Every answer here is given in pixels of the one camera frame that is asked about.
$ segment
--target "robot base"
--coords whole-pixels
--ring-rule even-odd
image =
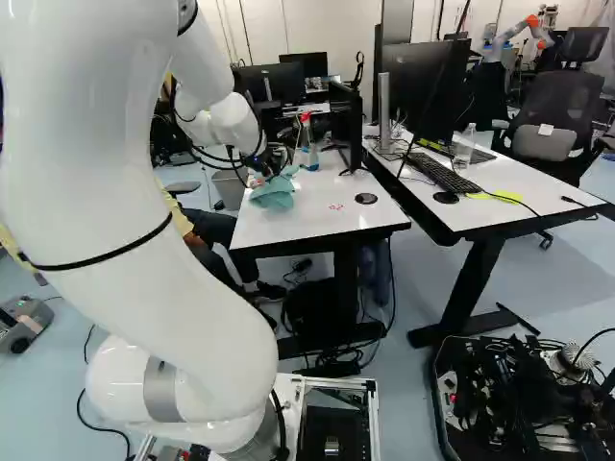
[[[380,461],[380,434],[378,421],[378,386],[373,379],[349,378],[328,379],[299,375],[278,374],[275,390],[283,408],[286,427],[286,441],[290,455],[287,461],[318,460],[367,460]],[[265,415],[259,432],[265,433],[272,427]],[[276,429],[273,442],[279,443]],[[152,438],[146,438],[142,446],[154,445]],[[266,449],[245,453],[237,458],[212,452],[211,461],[224,459],[253,460],[262,452],[269,461]],[[146,461],[150,449],[140,449],[135,461]],[[183,459],[182,449],[164,447],[159,461]]]

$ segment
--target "yellow shirt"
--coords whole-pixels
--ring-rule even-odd
[[[158,178],[156,178],[156,181],[162,189],[164,202],[168,206],[171,213],[173,213],[173,223],[175,223],[175,227],[178,229],[181,235],[186,235],[187,233],[192,232],[192,230],[194,229],[194,225],[190,223],[190,221],[188,221],[188,218],[186,218],[182,214],[182,209],[180,208],[180,204],[178,203],[178,201],[171,197],[171,194],[169,194],[166,189],[164,189]],[[21,260],[18,255],[20,252],[19,246],[15,242],[14,238],[12,238],[12,235],[9,230],[5,228],[2,223],[0,223],[0,243],[7,250],[7,252],[9,252],[9,255],[11,255],[12,258],[17,261],[23,268],[33,273],[37,271],[34,267],[32,267],[32,264]]]

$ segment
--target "person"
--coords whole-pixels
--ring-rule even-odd
[[[267,320],[271,328],[275,329],[277,322],[262,312],[258,303],[261,301],[279,301],[286,296],[286,289],[259,280],[257,262],[253,258],[231,255],[231,260],[243,282],[243,285],[237,284],[222,256],[213,250],[215,243],[221,244],[227,250],[229,249],[236,219],[232,216],[206,212],[201,209],[182,208],[179,202],[160,183],[159,185],[165,203],[173,214],[173,223],[184,237],[186,246],[214,277],[251,303]],[[0,243],[15,261],[34,274],[40,285],[47,284],[42,274],[21,257],[19,246],[2,223],[0,223]]]

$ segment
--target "light blue floor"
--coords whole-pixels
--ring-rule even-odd
[[[159,169],[158,174],[165,183],[204,179],[195,165]],[[615,162],[599,159],[582,187],[613,202],[614,180]],[[218,197],[213,188],[211,193],[215,203]],[[183,202],[207,209],[207,187]],[[555,242],[548,252],[538,248],[536,236],[506,243],[478,310],[492,310],[495,301],[500,301],[531,320],[544,337],[583,342],[596,330],[615,324],[615,223],[601,218],[553,233]],[[382,341],[376,360],[364,371],[380,385],[382,459],[441,459],[425,386],[426,352],[410,348],[406,331],[439,318],[469,245],[438,247],[415,226],[396,234],[392,249],[398,282],[397,322]],[[289,259],[263,260],[259,264],[263,278],[279,282],[288,271]],[[312,278],[331,273],[330,257],[319,255],[314,262]],[[39,288],[8,257],[0,259],[0,300],[22,294],[48,298],[55,292],[51,287]],[[90,322],[62,300],[50,304],[56,320],[33,347],[19,357],[0,357],[0,458],[121,461],[124,445],[119,438],[92,432],[75,416],[86,371],[82,346]],[[279,313],[275,305],[269,310]],[[104,336],[96,330],[92,351]],[[615,366],[615,357],[608,354],[615,350],[615,335],[601,338],[593,349],[605,370]],[[291,371],[299,366],[301,362],[287,361],[280,369]],[[86,417],[105,424],[89,405]],[[138,444],[140,436],[132,435]]]

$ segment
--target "robot arm in background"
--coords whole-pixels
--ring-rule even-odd
[[[496,36],[491,43],[491,52],[485,55],[485,62],[500,62],[502,60],[502,51],[506,43],[513,38],[521,34],[527,27],[531,31],[531,36],[538,39],[538,49],[544,50],[554,45],[554,41],[551,40],[549,34],[542,27],[540,27],[540,19],[534,14],[529,15],[523,21],[519,22],[515,26],[506,30],[503,34]]]
[[[252,153],[258,122],[195,0],[0,0],[0,208],[45,278],[111,334],[87,370],[98,410],[230,453],[271,420],[277,346],[168,225],[148,146],[169,63],[195,137]]]

